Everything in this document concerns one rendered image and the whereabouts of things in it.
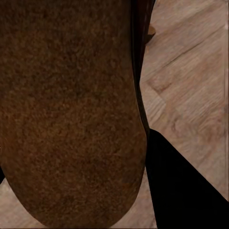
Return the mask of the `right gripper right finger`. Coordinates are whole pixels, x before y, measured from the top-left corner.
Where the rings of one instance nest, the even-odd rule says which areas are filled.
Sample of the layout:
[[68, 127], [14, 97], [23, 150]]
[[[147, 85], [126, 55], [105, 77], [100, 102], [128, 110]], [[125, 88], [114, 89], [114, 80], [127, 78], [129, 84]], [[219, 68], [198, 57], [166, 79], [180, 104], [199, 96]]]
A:
[[157, 229], [229, 229], [229, 202], [152, 129], [145, 165]]

